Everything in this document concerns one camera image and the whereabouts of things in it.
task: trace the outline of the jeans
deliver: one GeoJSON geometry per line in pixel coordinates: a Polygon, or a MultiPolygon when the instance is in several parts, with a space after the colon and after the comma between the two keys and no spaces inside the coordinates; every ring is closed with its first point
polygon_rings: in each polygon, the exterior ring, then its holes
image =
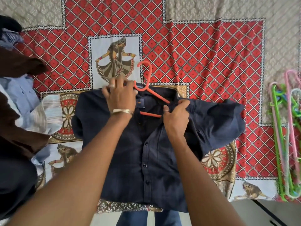
{"type": "MultiPolygon", "coordinates": [[[[148,211],[122,212],[116,226],[146,226],[148,211]]],[[[182,226],[179,212],[163,210],[155,213],[155,226],[182,226]]]]}

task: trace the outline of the white tile floor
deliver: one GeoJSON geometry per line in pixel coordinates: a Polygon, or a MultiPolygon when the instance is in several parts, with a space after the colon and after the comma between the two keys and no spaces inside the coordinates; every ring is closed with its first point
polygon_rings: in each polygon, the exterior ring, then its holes
{"type": "MultiPolygon", "coordinates": [[[[274,201],[261,201],[261,203],[279,217],[287,226],[301,225],[301,204],[277,203],[274,201]]],[[[271,218],[251,200],[232,202],[232,205],[245,221],[247,226],[272,226],[271,218]]],[[[115,226],[121,213],[104,213],[95,215],[90,226],[115,226]]],[[[188,213],[180,213],[183,226],[191,226],[188,213]]],[[[148,214],[148,226],[155,225],[154,213],[148,214]]]]}

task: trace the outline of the navy blue shirt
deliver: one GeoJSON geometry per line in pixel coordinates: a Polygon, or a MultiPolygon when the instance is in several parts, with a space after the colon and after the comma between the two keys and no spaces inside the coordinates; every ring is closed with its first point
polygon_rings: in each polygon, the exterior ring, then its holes
{"type": "MultiPolygon", "coordinates": [[[[171,102],[168,106],[172,112],[180,99],[177,91],[150,88],[171,102]]],[[[136,101],[144,102],[144,108],[137,106],[119,139],[101,198],[188,212],[175,154],[163,118],[139,113],[145,111],[162,115],[166,103],[147,91],[139,92],[136,101]]],[[[213,103],[190,99],[186,109],[190,116],[185,138],[199,160],[210,150],[229,144],[244,131],[245,123],[240,115],[243,108],[243,105],[230,100],[213,103]]],[[[79,95],[72,127],[74,135],[83,140],[83,148],[105,126],[109,117],[110,112],[101,90],[79,95]]]]}

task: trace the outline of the wristband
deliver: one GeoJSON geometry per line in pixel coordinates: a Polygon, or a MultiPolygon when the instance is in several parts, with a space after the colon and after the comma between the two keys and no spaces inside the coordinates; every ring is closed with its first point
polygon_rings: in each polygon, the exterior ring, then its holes
{"type": "Polygon", "coordinates": [[[115,113],[119,113],[119,112],[123,112],[123,113],[127,113],[127,114],[131,114],[133,115],[134,114],[134,111],[131,111],[129,109],[113,109],[113,112],[111,112],[111,115],[115,114],[115,113]]]}

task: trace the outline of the red diamond pattern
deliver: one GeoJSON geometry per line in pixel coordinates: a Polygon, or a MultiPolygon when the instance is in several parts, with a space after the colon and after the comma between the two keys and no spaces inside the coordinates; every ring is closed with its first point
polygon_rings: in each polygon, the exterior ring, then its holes
{"type": "Polygon", "coordinates": [[[151,82],[188,83],[192,99],[231,98],[246,106],[237,177],[276,176],[272,128],[259,127],[263,21],[164,23],[162,0],[65,0],[64,11],[64,29],[24,32],[24,44],[17,46],[49,66],[34,79],[38,92],[92,87],[88,36],[142,34],[142,60],[153,65],[151,82]]]}

